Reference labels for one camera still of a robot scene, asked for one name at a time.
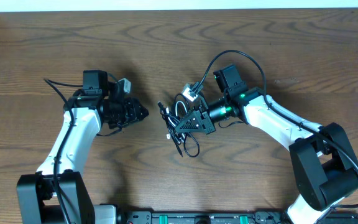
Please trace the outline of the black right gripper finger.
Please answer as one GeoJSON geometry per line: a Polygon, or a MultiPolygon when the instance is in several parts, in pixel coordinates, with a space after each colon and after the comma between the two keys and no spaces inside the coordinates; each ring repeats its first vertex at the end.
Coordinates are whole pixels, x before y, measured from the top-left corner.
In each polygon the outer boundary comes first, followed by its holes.
{"type": "Polygon", "coordinates": [[[180,121],[175,127],[177,133],[201,133],[204,131],[202,125],[195,120],[180,121]]]}
{"type": "Polygon", "coordinates": [[[180,121],[186,121],[186,120],[195,120],[199,124],[201,122],[201,113],[199,110],[191,110],[189,111],[180,121]]]}

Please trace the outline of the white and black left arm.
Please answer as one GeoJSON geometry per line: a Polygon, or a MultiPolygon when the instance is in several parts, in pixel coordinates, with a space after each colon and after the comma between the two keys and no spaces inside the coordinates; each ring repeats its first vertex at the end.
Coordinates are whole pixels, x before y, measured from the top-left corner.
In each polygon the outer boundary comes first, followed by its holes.
{"type": "Polygon", "coordinates": [[[136,98],[111,102],[97,100],[97,106],[79,104],[64,114],[62,129],[50,154],[34,174],[22,175],[17,197],[24,223],[119,223],[117,208],[95,205],[82,175],[94,138],[103,123],[114,133],[143,120],[148,110],[136,98]]]}

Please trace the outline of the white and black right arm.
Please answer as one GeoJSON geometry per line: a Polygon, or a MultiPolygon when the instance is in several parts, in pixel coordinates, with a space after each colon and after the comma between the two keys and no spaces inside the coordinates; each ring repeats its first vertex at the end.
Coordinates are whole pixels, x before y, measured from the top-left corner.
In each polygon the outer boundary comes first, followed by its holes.
{"type": "Polygon", "coordinates": [[[358,160],[344,129],[307,121],[277,104],[260,88],[225,88],[213,104],[186,86],[184,105],[199,101],[176,124],[181,136],[215,131],[215,123],[238,117],[259,128],[290,153],[299,196],[286,211],[290,223],[318,223],[358,189],[358,160]]]}

